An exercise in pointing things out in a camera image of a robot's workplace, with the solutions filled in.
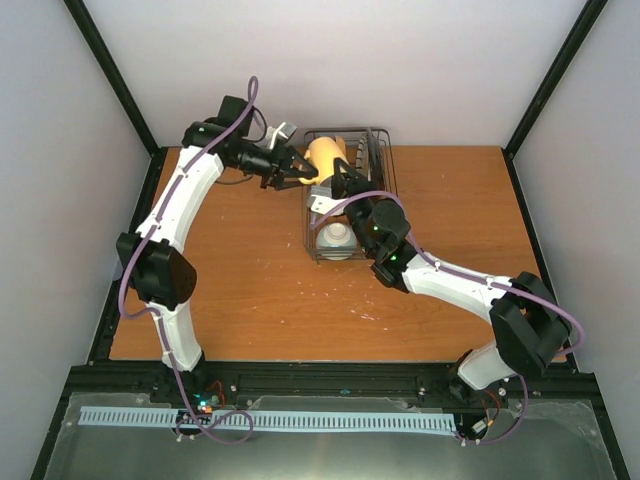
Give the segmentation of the dark wire dish rack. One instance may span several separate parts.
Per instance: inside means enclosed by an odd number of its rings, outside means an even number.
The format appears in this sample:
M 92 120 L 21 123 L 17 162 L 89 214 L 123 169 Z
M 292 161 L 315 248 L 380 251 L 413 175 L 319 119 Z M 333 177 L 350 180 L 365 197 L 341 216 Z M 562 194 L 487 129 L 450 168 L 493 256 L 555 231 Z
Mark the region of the dark wire dish rack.
M 309 144 L 320 137 L 333 139 L 345 151 L 349 164 L 382 189 L 395 193 L 397 178 L 393 146 L 389 132 L 381 127 L 315 128 L 304 134 Z M 346 217 L 338 212 L 324 220 L 318 227 L 311 224 L 329 210 L 335 202 L 331 195 L 331 181 L 303 188 L 302 227 L 303 245 L 311 259 L 361 260 L 364 253 Z

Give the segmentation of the white blue striped plate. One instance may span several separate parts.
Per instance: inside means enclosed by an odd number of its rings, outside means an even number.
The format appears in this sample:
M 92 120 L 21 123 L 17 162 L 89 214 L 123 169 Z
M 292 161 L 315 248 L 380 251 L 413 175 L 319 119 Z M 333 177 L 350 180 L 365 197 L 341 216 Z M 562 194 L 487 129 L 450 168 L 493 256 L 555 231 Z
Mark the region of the white blue striped plate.
M 363 133 L 356 148 L 355 169 L 362 174 L 369 171 L 368 134 Z

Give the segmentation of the black bottom plate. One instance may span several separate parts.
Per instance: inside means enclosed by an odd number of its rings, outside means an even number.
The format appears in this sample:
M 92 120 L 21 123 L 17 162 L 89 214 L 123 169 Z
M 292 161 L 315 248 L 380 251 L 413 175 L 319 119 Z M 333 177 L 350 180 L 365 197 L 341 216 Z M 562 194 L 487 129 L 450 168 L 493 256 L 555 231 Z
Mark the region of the black bottom plate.
M 378 139 L 374 136 L 370 128 L 366 129 L 366 157 L 367 173 L 369 181 L 374 184 L 377 190 L 385 189 L 385 173 L 382 160 L 381 147 Z

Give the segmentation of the cream yellow mug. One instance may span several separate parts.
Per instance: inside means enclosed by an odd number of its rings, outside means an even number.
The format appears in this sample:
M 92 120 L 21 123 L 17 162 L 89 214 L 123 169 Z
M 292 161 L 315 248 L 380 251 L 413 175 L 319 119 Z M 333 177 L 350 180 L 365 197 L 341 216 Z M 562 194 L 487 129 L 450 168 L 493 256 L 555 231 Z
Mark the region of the cream yellow mug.
M 304 159 L 312 164 L 317 175 L 314 178 L 301 178 L 303 185 L 320 185 L 334 174 L 334 159 L 346 158 L 346 143 L 340 136 L 322 136 L 314 139 L 308 144 L 304 154 Z

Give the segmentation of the light green ceramic bowl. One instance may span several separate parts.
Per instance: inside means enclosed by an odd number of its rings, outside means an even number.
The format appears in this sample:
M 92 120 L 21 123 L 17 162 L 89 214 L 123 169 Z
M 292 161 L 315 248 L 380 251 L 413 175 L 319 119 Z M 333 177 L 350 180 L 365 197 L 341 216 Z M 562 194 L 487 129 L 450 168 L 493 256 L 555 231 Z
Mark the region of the light green ceramic bowl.
M 356 250 L 357 240 L 350 226 L 333 222 L 323 226 L 316 237 L 316 249 L 327 260 L 349 259 Z

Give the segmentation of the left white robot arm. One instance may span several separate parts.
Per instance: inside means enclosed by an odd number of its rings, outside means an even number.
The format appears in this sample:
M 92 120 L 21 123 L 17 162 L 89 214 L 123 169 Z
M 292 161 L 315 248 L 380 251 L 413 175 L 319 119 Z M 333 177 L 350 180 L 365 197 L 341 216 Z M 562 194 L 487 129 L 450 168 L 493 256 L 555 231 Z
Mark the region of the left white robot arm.
M 195 369 L 203 357 L 190 308 L 197 272 L 184 250 L 209 190 L 227 169 L 257 176 L 261 188 L 275 190 L 296 187 L 318 173 L 290 145 L 297 130 L 291 123 L 269 127 L 263 139 L 250 140 L 255 110 L 249 100 L 226 96 L 216 116 L 192 123 L 156 204 L 134 232 L 121 234 L 116 242 L 124 268 L 118 292 L 120 314 L 134 318 L 125 306 L 128 291 L 134 290 L 144 304 L 141 312 L 155 323 L 163 363 L 179 371 L 172 388 L 190 403 L 206 395 L 208 378 Z

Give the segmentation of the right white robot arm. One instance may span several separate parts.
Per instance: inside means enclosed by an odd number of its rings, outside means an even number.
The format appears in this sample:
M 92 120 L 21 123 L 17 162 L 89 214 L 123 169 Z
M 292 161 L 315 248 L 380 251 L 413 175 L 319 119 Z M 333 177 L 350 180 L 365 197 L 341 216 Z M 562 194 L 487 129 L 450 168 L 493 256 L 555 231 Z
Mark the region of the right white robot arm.
M 486 321 L 493 339 L 463 354 L 449 374 L 449 390 L 463 403 L 514 376 L 541 377 L 558 356 L 571 352 L 577 320 L 561 309 L 542 280 L 480 273 L 443 261 L 418 247 L 401 201 L 347 161 L 333 161 L 333 212 L 346 216 L 378 281 L 405 293 L 430 296 Z

